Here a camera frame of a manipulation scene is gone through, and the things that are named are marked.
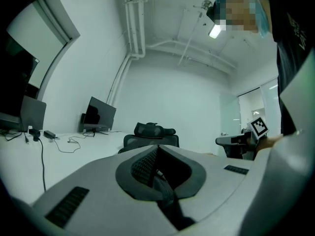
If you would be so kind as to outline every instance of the large black screen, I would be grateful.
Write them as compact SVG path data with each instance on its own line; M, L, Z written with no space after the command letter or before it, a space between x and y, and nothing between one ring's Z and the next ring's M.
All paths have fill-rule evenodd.
M0 112L20 116L26 87L38 60L20 46L7 32L4 33L4 64L1 66L2 88Z
M84 118L84 124L98 124L99 127L106 126L111 129L113 127L115 113L116 108L91 97Z

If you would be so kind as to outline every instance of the ceiling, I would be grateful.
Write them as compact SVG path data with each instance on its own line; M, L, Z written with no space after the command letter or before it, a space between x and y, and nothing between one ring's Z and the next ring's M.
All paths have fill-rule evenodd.
M148 0L144 11L146 44L172 39L186 44L202 12L183 63L189 58L197 59L232 74L247 55L258 55L263 40L258 34L248 31L221 31L216 39L209 37L213 22L206 16L204 9L193 7L201 6L202 1L204 0ZM167 43L152 49L180 56L185 45Z

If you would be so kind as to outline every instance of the white table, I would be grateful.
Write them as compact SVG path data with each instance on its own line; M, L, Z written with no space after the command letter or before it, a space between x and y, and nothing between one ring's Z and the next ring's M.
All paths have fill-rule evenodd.
M83 165L117 154L123 147L126 133L95 134L85 139L74 138L81 148L74 153L61 153L53 140L41 136L44 146L46 189L70 175ZM7 142L0 137L0 177L10 195L31 204L44 193L42 180L41 144L34 142L26 134L30 143L25 143L24 135ZM59 134L56 140L62 151L74 151L77 144L68 143L71 136L82 134Z

